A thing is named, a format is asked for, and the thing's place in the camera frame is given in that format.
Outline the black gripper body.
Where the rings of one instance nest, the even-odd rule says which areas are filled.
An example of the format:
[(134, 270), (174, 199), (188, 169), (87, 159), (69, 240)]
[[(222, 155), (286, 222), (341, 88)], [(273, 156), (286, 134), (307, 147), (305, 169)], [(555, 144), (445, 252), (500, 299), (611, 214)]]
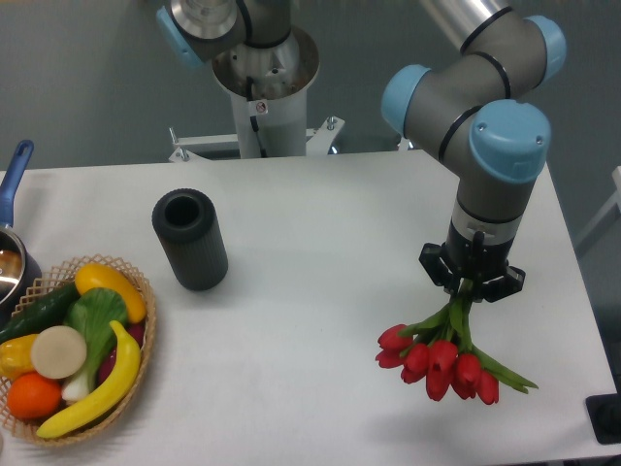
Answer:
[(482, 232), (468, 238), (450, 223), (444, 243), (444, 262), (459, 278), (488, 282), (505, 273), (512, 244), (513, 239), (492, 245)]

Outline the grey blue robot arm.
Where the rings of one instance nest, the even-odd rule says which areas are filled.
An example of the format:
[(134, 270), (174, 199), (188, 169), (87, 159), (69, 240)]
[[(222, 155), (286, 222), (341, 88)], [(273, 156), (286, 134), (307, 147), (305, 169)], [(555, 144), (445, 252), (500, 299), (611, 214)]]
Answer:
[[(522, 101), (563, 67), (562, 30), (521, 17), (504, 1), (427, 1), (424, 9), (459, 50), (434, 72), (409, 65), (383, 91), (383, 119), (459, 180), (448, 235), (419, 259), (449, 293), (463, 281), (476, 301), (522, 289), (507, 260), (551, 141), (546, 116)], [(313, 39), (287, 1), (168, 1), (156, 14), (188, 66), (210, 63), (229, 94), (244, 158), (307, 155), (307, 90), (319, 66)]]

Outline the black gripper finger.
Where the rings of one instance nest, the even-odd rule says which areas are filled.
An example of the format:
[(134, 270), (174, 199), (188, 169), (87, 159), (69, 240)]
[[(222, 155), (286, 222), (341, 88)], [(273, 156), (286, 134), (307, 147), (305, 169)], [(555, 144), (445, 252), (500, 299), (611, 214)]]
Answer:
[(487, 301), (494, 303), (503, 300), (523, 289), (526, 273), (517, 267), (507, 266), (505, 272), (498, 278), (478, 283), (474, 287), (473, 299), (475, 302)]
[(450, 261), (445, 244), (425, 243), (418, 260), (435, 286), (448, 294), (456, 294), (459, 289), (459, 276)]

